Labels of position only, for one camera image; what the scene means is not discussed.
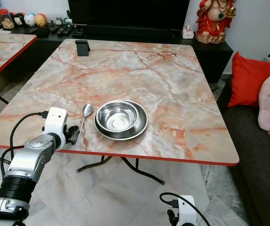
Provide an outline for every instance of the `television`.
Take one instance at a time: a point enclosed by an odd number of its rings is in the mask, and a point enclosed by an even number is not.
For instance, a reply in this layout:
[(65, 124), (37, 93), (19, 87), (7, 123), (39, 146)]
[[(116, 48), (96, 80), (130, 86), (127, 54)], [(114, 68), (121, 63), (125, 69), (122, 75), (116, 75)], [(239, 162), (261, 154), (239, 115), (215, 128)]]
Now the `television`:
[(69, 0), (73, 24), (109, 30), (181, 30), (189, 0)]

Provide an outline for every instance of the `metal plate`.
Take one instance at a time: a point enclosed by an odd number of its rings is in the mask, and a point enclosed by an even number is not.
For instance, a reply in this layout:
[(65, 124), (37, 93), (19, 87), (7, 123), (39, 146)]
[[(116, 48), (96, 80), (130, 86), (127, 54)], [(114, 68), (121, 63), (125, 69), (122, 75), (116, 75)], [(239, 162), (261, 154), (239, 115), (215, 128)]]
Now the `metal plate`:
[(97, 131), (101, 135), (103, 135), (104, 137), (109, 138), (111, 140), (130, 140), (130, 139), (133, 139), (133, 138), (139, 136), (140, 134), (142, 134), (147, 127), (148, 116), (147, 116), (147, 112), (144, 110), (144, 108), (141, 105), (137, 104), (136, 102), (133, 102), (130, 100), (121, 100), (121, 101), (129, 102), (129, 103), (133, 104), (135, 106), (135, 108), (138, 110), (138, 114), (139, 114), (138, 121), (133, 128), (131, 128), (127, 131), (121, 132), (121, 133), (107, 132), (106, 130), (104, 130), (98, 126), (97, 120), (96, 120), (96, 115), (94, 117), (94, 125), (95, 125), (95, 128), (97, 129)]

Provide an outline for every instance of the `stainless steel plate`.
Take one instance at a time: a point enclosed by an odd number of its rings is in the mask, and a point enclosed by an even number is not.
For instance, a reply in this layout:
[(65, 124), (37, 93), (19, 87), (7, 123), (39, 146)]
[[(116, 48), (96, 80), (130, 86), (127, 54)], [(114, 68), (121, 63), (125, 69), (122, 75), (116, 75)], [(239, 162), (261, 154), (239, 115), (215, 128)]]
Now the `stainless steel plate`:
[(135, 126), (138, 110), (129, 102), (114, 100), (105, 103), (96, 111), (98, 127), (112, 133), (121, 133)]
[(96, 120), (96, 115), (94, 118), (94, 125), (95, 125), (95, 128), (97, 129), (97, 131), (101, 135), (103, 135), (104, 137), (112, 139), (112, 140), (133, 139), (144, 132), (144, 130), (147, 127), (147, 123), (148, 123), (147, 112), (144, 110), (144, 108), (141, 105), (137, 104), (136, 102), (130, 101), (130, 100), (121, 100), (121, 101), (125, 101), (125, 102), (128, 102), (128, 103), (134, 105), (135, 108), (138, 110), (138, 114), (139, 114), (138, 121), (133, 128), (131, 128), (127, 131), (124, 131), (124, 132), (120, 132), (120, 133), (111, 133), (111, 132), (108, 132), (108, 131), (102, 129), (100, 126), (98, 126), (98, 123)]

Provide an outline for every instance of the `red table edge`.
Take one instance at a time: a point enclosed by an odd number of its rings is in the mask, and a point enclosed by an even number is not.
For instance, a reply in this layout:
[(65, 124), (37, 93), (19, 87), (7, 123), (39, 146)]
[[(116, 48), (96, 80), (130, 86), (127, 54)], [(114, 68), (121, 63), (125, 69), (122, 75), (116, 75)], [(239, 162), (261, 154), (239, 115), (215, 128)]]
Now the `red table edge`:
[(37, 40), (35, 36), (30, 42), (28, 42), (23, 48), (21, 48), (17, 53), (15, 53), (5, 64), (0, 67), (0, 72), (3, 71), (5, 67), (8, 66), (15, 58), (17, 58), (22, 52), (24, 52), (29, 46), (31, 46)]
[[(0, 148), (10, 148), (6, 145), (0, 145)], [(223, 162), (214, 162), (214, 161), (198, 161), (190, 159), (172, 159), (165, 157), (154, 157), (154, 156), (143, 156), (143, 155), (133, 155), (133, 154), (117, 154), (117, 153), (103, 153), (103, 152), (87, 152), (87, 151), (73, 151), (73, 150), (59, 150), (58, 153), (72, 153), (72, 154), (90, 154), (90, 155), (99, 155), (99, 156), (113, 156), (113, 157), (125, 157), (125, 158), (139, 158), (139, 159), (152, 159), (152, 160), (161, 160), (161, 161), (178, 161), (178, 162), (188, 162), (188, 163), (199, 163), (206, 165), (218, 165), (218, 166), (236, 166), (239, 163), (223, 163)]]

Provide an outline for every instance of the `sofa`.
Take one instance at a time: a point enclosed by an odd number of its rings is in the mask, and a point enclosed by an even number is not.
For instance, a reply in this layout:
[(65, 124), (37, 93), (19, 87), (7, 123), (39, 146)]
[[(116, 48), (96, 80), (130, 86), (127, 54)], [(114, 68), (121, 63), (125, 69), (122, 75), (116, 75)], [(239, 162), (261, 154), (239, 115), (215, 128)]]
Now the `sofa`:
[(240, 159), (230, 170), (251, 224), (270, 226), (270, 135), (259, 127), (259, 108), (227, 108), (230, 97), (228, 81), (217, 104)]

